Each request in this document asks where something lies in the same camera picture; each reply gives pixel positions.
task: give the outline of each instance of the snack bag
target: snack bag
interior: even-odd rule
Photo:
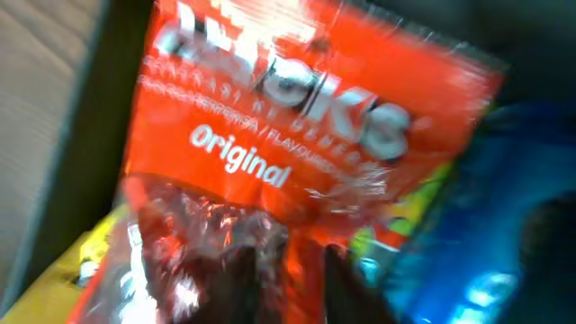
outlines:
[[[107,266],[130,266],[138,302],[109,321],[235,319],[249,298],[215,306],[219,287],[254,271],[260,322],[324,322],[324,247],[454,157],[500,81],[425,31],[343,1],[156,1],[121,185],[131,252]]]
[[[450,169],[449,163],[441,166],[414,192],[403,195],[397,202],[383,204],[377,209],[378,216],[372,223],[359,229],[350,239],[348,248],[355,272],[368,287],[381,285],[392,261],[422,221]]]

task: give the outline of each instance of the blue packaging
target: blue packaging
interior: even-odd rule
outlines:
[[[521,104],[489,115],[382,283],[406,322],[492,323],[514,299],[534,215],[576,192],[574,106]]]

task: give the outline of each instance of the shiny plastic wrapper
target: shiny plastic wrapper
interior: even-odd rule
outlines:
[[[500,82],[422,32],[357,2],[156,1],[124,243],[71,322],[324,322],[325,247],[457,155]]]

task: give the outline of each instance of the orange packaging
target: orange packaging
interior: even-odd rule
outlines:
[[[283,322],[324,322],[321,247],[343,244],[373,203],[453,158],[500,82],[462,46],[370,12],[330,0],[157,0],[124,170],[144,251],[151,238],[171,242],[170,260],[190,250],[171,216],[151,220],[163,211],[150,205],[181,194],[174,186],[227,212],[263,211],[290,234]],[[170,194],[153,193],[151,177]]]

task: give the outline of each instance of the brand logo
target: brand logo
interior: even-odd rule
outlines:
[[[347,86],[339,76],[313,71],[298,59],[282,58],[274,46],[263,48],[250,31],[233,40],[211,17],[197,19],[187,4],[178,3],[178,18],[156,37],[160,54],[226,73],[279,106],[361,143],[374,158],[400,158],[408,150],[410,116],[397,104],[361,86]]]

